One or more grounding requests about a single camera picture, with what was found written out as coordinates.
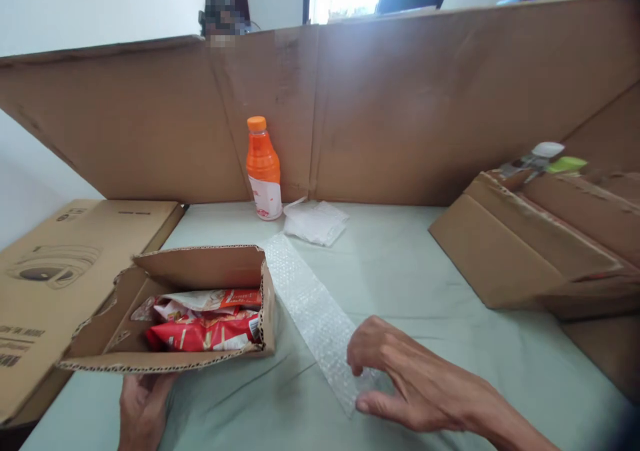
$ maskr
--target right hand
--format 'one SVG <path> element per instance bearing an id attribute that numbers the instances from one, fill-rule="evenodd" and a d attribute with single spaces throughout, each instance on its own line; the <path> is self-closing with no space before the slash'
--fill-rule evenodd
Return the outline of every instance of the right hand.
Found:
<path id="1" fill-rule="evenodd" d="M 502 404 L 484 379 L 440 358 L 389 323 L 371 316 L 353 334 L 347 363 L 355 376 L 363 367 L 386 372 L 396 394 L 366 392 L 358 411 L 396 421 L 419 432 L 470 430 L 474 411 Z"/>
<path id="2" fill-rule="evenodd" d="M 362 393 L 356 408 L 418 432 L 470 431 L 499 450 L 557 448 L 486 380 L 432 353 L 389 323 L 371 316 L 353 333 L 347 363 L 354 376 L 363 368 L 386 372 L 394 396 Z"/>

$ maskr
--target snack package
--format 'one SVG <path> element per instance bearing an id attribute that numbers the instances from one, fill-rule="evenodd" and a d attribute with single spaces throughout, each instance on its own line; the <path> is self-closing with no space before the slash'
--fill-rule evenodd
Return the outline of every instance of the snack package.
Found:
<path id="1" fill-rule="evenodd" d="M 258 311 L 260 306 L 262 295 L 258 289 L 187 291 L 147 298 L 131 314 L 131 320 L 155 321 L 154 310 L 164 321 L 176 321 L 183 316 L 199 318 L 205 316 L 205 312 L 235 315 L 240 307 Z"/>
<path id="2" fill-rule="evenodd" d="M 193 311 L 218 311 L 232 306 L 260 309 L 262 295 L 258 289 L 227 289 L 207 291 L 187 291 L 182 293 L 163 294 Z"/>
<path id="3" fill-rule="evenodd" d="M 147 339 L 154 351 L 162 350 L 164 344 L 186 352 L 239 350 L 249 342 L 258 342 L 258 320 L 259 313 L 252 310 L 213 319 L 184 316 L 152 326 Z"/>

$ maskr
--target red packaging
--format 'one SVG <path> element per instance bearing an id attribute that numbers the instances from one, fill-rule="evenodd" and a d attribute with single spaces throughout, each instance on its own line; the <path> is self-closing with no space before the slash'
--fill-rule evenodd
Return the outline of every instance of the red packaging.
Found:
<path id="1" fill-rule="evenodd" d="M 147 339 L 153 350 L 161 350 L 161 343 L 174 351 L 239 350 L 249 342 L 259 341 L 258 320 L 259 314 L 251 310 L 211 320 L 185 316 L 175 322 L 152 326 L 147 331 Z"/>

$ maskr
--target orange bottle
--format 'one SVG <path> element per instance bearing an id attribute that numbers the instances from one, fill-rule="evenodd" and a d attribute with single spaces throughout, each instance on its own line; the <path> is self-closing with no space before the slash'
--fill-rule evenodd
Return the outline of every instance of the orange bottle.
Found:
<path id="1" fill-rule="evenodd" d="M 265 117 L 252 117 L 249 125 L 247 172 L 253 189 L 258 216 L 265 221 L 278 219 L 282 214 L 280 197 L 280 160 L 275 154 Z"/>

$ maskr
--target bubble wrap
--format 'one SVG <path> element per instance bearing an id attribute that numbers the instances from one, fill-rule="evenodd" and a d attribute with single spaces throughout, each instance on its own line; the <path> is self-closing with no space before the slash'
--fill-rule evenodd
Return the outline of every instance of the bubble wrap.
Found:
<path id="1" fill-rule="evenodd" d="M 305 199 L 284 207 L 287 215 L 285 234 L 298 236 L 314 244 L 331 246 L 347 227 L 345 222 L 349 215 L 326 201 L 314 205 L 302 203 Z"/>
<path id="2" fill-rule="evenodd" d="M 282 233 L 262 243 L 275 290 L 348 417 L 360 392 L 375 387 L 379 372 L 356 378 L 347 364 L 355 325 Z"/>

